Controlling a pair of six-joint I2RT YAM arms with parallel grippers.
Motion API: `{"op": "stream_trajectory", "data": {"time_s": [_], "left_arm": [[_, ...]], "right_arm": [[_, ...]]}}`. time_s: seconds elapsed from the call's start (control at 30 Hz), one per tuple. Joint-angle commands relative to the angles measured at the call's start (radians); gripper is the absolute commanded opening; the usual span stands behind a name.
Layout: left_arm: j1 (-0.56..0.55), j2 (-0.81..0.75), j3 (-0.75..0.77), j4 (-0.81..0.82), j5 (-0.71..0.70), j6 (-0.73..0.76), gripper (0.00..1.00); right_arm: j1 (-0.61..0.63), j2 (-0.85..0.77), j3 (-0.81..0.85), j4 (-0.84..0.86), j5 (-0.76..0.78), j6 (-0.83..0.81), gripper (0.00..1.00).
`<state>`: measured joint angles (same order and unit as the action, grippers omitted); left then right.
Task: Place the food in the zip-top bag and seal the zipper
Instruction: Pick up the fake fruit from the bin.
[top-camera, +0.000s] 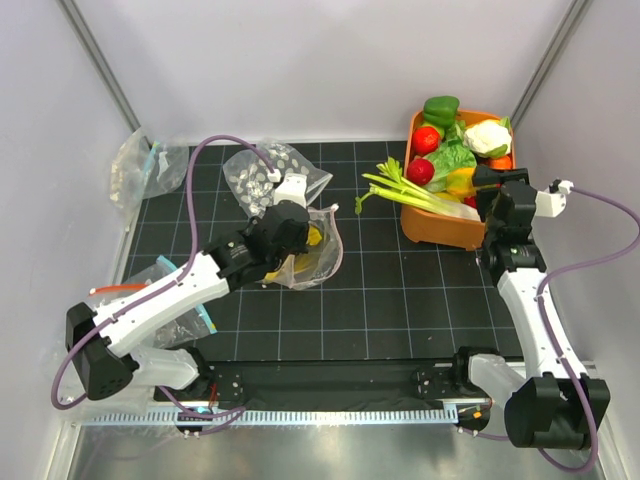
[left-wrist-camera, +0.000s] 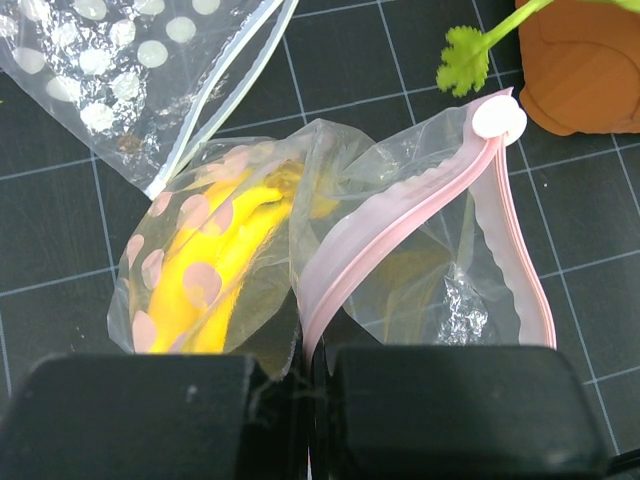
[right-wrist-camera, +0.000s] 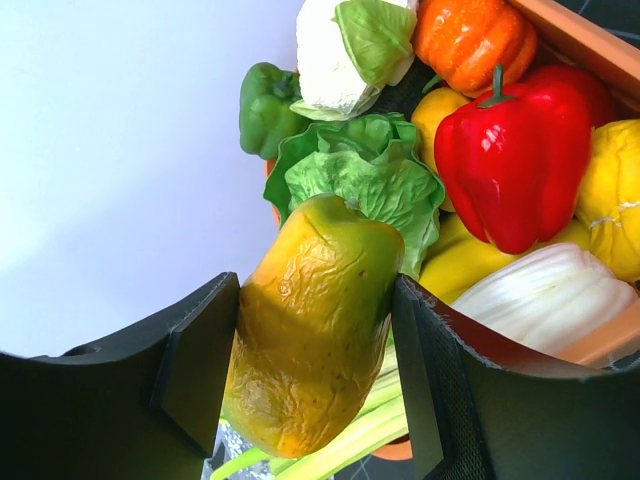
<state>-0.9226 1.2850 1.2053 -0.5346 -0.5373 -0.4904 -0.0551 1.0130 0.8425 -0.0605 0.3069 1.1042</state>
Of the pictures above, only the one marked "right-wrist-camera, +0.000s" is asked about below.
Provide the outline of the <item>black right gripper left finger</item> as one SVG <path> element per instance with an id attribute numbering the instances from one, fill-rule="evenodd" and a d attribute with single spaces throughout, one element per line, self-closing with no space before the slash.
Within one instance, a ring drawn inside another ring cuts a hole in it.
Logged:
<path id="1" fill-rule="evenodd" d="M 214 450 L 239 282 L 59 357 L 1 358 L 5 479 L 197 479 Z"/>

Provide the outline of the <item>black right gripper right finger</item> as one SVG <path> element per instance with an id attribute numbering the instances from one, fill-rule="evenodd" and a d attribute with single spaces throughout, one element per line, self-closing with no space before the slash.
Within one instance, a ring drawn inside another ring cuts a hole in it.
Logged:
<path id="1" fill-rule="evenodd" d="M 410 277 L 392 327 L 420 479 L 635 479 L 639 358 L 606 369 L 514 342 Z"/>

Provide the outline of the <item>yellow green mango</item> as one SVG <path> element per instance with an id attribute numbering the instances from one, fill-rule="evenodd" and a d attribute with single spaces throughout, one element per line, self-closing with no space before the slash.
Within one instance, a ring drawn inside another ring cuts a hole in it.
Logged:
<path id="1" fill-rule="evenodd" d="M 380 371 L 404 242 L 334 194 L 299 205 L 239 294 L 223 415 L 299 458 L 355 418 Z"/>

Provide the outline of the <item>green lettuce cabbage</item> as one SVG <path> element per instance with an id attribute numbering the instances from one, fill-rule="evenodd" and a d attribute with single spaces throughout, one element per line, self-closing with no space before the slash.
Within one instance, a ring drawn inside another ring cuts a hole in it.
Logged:
<path id="1" fill-rule="evenodd" d="M 445 198 L 442 181 L 419 158 L 420 146 L 417 128 L 400 113 L 313 122 L 279 145 L 263 198 L 281 222 L 317 194 L 357 200 L 367 218 L 399 231 L 405 243 L 401 272 L 418 279 L 439 238 Z"/>

